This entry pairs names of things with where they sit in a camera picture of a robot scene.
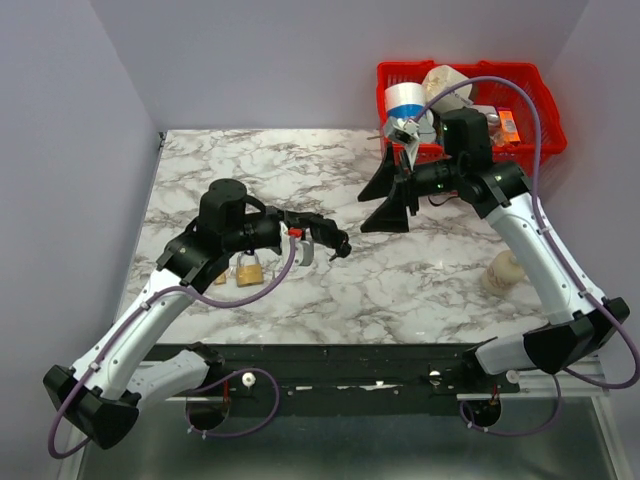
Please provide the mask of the large brass padlock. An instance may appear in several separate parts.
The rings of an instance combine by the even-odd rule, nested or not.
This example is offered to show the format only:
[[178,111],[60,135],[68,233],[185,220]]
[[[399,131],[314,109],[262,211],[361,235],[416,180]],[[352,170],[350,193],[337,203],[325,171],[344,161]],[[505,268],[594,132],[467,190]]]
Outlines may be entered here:
[[239,253],[236,260],[236,286],[246,288],[264,283],[264,272],[256,252]]

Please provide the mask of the black padlock with keys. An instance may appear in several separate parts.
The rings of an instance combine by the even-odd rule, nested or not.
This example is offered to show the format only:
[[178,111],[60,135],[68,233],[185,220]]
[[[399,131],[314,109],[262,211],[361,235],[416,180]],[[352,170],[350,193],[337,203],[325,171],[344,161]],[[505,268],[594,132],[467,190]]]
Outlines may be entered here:
[[352,251],[352,247],[349,243],[349,236],[342,230],[338,230],[332,236],[330,247],[334,250],[333,254],[329,258],[330,262],[333,262],[336,259],[347,258]]

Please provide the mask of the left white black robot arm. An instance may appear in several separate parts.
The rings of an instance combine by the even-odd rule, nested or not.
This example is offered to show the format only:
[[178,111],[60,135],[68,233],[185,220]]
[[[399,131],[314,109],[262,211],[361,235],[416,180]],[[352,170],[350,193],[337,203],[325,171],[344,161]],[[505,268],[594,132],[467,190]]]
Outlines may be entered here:
[[[217,309],[250,305],[270,294],[295,264],[312,263],[322,245],[335,257],[351,252],[348,234],[321,214],[266,206],[234,179],[218,179],[202,195],[197,216],[164,248],[134,303],[72,366],[52,366],[43,384],[56,408],[48,450],[69,421],[102,449],[131,431],[142,408],[178,393],[209,395],[222,380],[219,359],[202,344],[188,346],[148,370],[139,368],[158,339],[193,302]],[[206,290],[235,256],[270,249],[284,259],[280,273],[262,290],[235,301],[206,297]]]

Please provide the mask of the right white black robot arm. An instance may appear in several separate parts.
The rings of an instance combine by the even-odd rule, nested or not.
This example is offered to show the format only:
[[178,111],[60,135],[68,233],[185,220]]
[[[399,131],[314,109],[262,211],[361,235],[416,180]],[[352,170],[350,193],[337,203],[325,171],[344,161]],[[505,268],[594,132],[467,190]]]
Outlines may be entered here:
[[480,392],[508,370],[539,369],[555,374],[597,351],[613,335],[613,320],[624,322],[629,307],[609,298],[579,270],[557,234],[538,222],[531,181],[513,162],[492,157],[487,119],[471,108],[452,110],[441,118],[446,159],[417,164],[419,126],[411,119],[390,117],[383,127],[390,145],[400,144],[399,157],[388,152],[359,194],[361,202],[382,204],[364,221],[364,233],[405,233],[417,213],[419,198],[455,192],[499,234],[541,301],[547,325],[522,334],[490,339],[469,350],[460,379]]

